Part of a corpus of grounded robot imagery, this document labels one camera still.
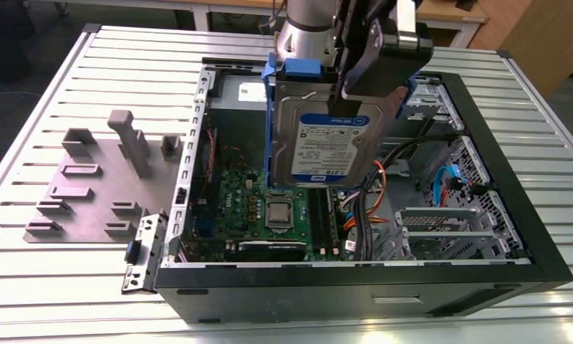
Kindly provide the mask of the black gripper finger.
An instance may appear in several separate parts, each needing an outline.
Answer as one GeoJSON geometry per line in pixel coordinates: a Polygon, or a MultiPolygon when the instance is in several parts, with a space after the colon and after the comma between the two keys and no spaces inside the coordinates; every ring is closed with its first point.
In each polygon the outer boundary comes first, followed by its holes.
{"type": "Polygon", "coordinates": [[[421,1],[395,1],[386,18],[375,18],[362,56],[351,68],[337,68],[329,97],[330,115],[355,115],[366,98],[382,99],[406,85],[429,62],[433,40],[415,20],[421,1]]]}

